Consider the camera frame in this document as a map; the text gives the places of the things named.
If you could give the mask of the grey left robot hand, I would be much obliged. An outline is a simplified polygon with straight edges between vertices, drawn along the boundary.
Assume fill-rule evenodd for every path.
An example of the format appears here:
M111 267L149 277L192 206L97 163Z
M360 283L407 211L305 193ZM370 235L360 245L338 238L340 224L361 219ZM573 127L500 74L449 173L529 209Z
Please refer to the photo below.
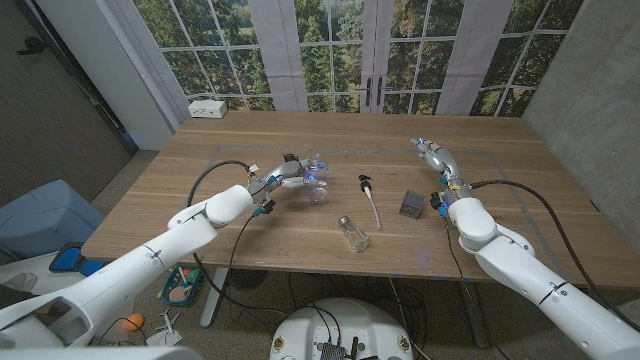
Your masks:
M326 166L317 158L299 159L293 154L286 154L282 164L263 175L258 174L256 165L249 167L247 191L253 203L265 203L271 199L270 193L278 187L297 189L301 187L325 188L327 177L318 175L317 170Z

